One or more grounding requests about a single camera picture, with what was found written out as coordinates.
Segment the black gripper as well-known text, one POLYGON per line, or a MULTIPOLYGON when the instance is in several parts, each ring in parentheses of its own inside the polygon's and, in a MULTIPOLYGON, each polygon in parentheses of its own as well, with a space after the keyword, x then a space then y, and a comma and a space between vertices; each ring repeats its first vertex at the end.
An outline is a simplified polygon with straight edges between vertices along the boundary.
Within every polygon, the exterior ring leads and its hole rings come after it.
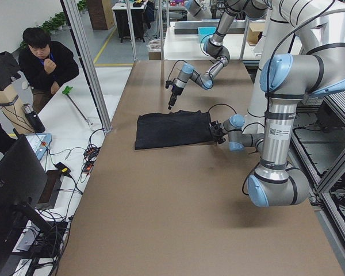
POLYGON ((165 88, 169 88, 169 86, 172 86, 171 89, 171 96, 168 102, 168 110, 171 110, 172 107, 175 105, 177 97, 182 94, 183 88, 181 87, 181 81, 178 78, 175 78, 174 80, 167 80, 165 84, 165 88))
POLYGON ((223 128, 218 121, 212 121, 210 123, 209 130, 213 141, 217 144, 222 144, 226 141, 224 138, 225 133, 223 132, 223 128))

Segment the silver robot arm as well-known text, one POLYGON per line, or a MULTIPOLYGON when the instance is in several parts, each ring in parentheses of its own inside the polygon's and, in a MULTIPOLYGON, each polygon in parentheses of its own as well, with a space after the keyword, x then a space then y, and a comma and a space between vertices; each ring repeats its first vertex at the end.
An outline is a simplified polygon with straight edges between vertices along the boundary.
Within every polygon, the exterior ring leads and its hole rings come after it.
POLYGON ((230 61, 230 54, 227 48, 223 46, 223 40, 236 15, 240 12, 245 12, 248 18, 257 20, 265 15, 267 9, 268 6, 262 1, 224 2, 224 11, 216 27, 216 31, 211 37, 208 37, 203 45, 203 51, 208 56, 214 58, 215 62, 207 72, 203 74, 200 74, 196 71, 194 66, 185 62, 179 70, 178 76, 172 80, 168 79, 166 81, 165 88, 172 87, 168 109, 171 109, 175 105, 177 97, 182 94, 189 80, 192 80, 204 90, 209 90, 213 87, 215 76, 226 67, 230 61))
POLYGON ((264 137, 258 165, 247 177, 248 195, 259 207, 297 205, 308 198, 307 177, 287 163, 297 104, 306 96, 345 91, 345 3, 341 1, 228 1, 210 44, 221 46, 233 18, 249 18, 271 9, 269 26, 292 26, 304 54, 278 53, 280 41, 267 38, 270 52, 260 88, 267 98, 264 137))

